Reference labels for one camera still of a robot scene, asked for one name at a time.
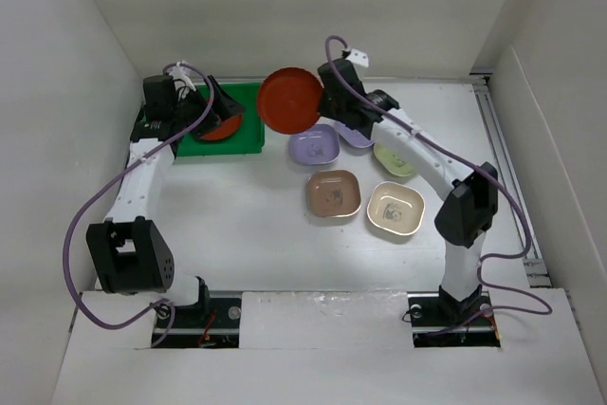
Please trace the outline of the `red scalloped round plate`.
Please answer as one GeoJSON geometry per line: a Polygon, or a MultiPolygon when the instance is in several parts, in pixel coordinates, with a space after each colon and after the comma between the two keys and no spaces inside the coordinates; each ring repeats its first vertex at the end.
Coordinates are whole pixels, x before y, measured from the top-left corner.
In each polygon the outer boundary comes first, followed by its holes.
{"type": "Polygon", "coordinates": [[[320,118],[322,85],[309,71],[286,67],[272,72],[262,82],[257,111],[271,130],[294,135],[311,128],[320,118]]]}

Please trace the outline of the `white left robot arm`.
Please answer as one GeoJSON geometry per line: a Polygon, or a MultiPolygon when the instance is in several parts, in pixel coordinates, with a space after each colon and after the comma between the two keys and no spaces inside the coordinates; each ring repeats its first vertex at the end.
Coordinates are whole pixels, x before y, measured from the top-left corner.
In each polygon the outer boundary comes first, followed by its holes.
{"type": "Polygon", "coordinates": [[[160,74],[143,81],[144,105],[130,135],[127,165],[115,202],[86,243],[101,289],[108,294],[155,295],[178,306],[188,324],[211,316],[202,280],[182,272],[153,220],[161,189],[181,140],[217,130],[245,112],[214,77],[208,96],[183,76],[160,74]]]}

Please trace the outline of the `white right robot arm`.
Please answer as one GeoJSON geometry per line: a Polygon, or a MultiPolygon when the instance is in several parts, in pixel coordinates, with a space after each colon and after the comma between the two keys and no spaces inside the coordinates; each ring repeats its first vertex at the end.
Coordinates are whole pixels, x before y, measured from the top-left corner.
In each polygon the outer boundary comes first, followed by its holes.
{"type": "Polygon", "coordinates": [[[434,225],[445,241],[445,271],[438,288],[438,311],[459,323],[478,307],[477,277],[486,233],[498,209],[492,181],[496,169],[485,162],[467,166],[436,150],[435,140],[383,90],[367,93],[354,65],[343,58],[318,67],[321,116],[336,120],[387,147],[434,189],[442,201],[434,225]]]}

